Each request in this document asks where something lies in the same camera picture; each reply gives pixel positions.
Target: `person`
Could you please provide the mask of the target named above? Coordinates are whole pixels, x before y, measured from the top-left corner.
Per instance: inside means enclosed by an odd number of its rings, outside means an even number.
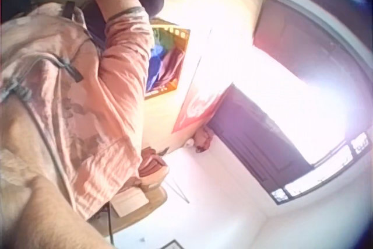
[[[164,0],[139,0],[139,2],[144,7],[146,13],[149,15],[149,19],[157,16],[164,6]],[[105,49],[106,22],[100,8],[98,7],[98,4],[95,0],[91,0],[83,5],[82,11],[85,17],[87,29],[92,38],[101,49]]]
[[[85,220],[139,177],[149,15],[140,0],[94,3],[102,53],[78,8],[1,26],[2,248],[111,248]]]

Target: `cable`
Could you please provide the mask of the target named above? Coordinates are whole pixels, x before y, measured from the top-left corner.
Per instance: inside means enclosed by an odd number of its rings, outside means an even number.
[[[106,204],[106,207],[107,207],[107,214],[108,214],[110,243],[111,243],[111,245],[114,246],[114,236],[112,236],[112,228],[111,228],[111,207],[110,207],[110,201]]]

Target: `dark window shutter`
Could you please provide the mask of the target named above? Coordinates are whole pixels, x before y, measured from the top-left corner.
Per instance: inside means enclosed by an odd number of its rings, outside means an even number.
[[[288,141],[266,125],[266,114],[235,86],[209,127],[237,156],[267,192],[298,179],[312,166]]]
[[[344,100],[347,140],[372,125],[372,83],[352,55],[320,25],[283,3],[267,0],[254,45],[304,82],[332,90]]]

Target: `wall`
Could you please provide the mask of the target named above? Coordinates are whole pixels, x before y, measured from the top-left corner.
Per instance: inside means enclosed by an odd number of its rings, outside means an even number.
[[[65,3],[67,0],[38,0],[39,3],[55,1]],[[81,5],[86,0],[70,0]],[[243,59],[242,53],[251,45],[252,35],[259,16],[263,0],[165,0],[164,8],[158,17],[191,29],[188,50],[184,59],[178,89],[164,96],[146,101],[143,146],[152,146],[157,150],[170,147],[174,150],[191,137],[197,127],[206,120],[189,126],[172,134],[178,113],[187,95],[201,53],[205,49],[209,31],[213,30],[219,51],[210,57],[209,63],[214,68],[228,67],[230,62]],[[206,80],[215,75],[206,74]]]
[[[314,205],[276,216],[252,249],[353,248],[372,218],[371,173]]]
[[[222,166],[213,151],[179,149],[167,155],[167,202],[115,234],[116,247],[156,249],[176,239],[185,249],[249,248],[266,216],[248,196],[244,179],[237,184],[235,170]],[[177,190],[173,178],[190,204],[170,188]]]
[[[372,131],[369,131],[368,133],[371,137],[373,136]],[[310,206],[324,198],[327,198],[334,192],[342,190],[345,186],[359,178],[359,176],[364,172],[372,173],[370,167],[372,167],[373,153],[370,151],[357,163],[323,187],[286,204],[276,205],[258,181],[219,138],[214,138],[209,152],[214,155],[213,164],[216,166],[215,168],[217,169],[219,167],[220,169],[230,173],[235,180],[237,188],[246,190],[246,193],[244,194],[245,198],[253,199],[269,218]]]

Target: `window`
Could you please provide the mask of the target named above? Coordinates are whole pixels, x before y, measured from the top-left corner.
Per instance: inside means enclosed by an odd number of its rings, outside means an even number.
[[[275,59],[253,48],[234,84],[282,130],[309,164],[344,140],[343,100],[327,89],[307,85]]]
[[[317,166],[313,171],[285,185],[283,189],[272,192],[271,196],[277,202],[284,202],[321,186],[322,183],[330,180],[349,164],[352,164],[353,161],[357,160],[358,156],[370,147],[370,143],[368,135],[362,133],[351,141],[351,145],[343,145],[334,155]]]
[[[332,87],[321,89],[308,85],[257,48],[253,48],[251,55],[252,63],[240,69],[234,85],[268,115],[281,130],[282,137],[284,135],[313,167],[296,180],[269,192],[282,204],[340,174],[370,148],[371,141],[363,132],[346,143],[347,110],[344,108],[347,106]]]

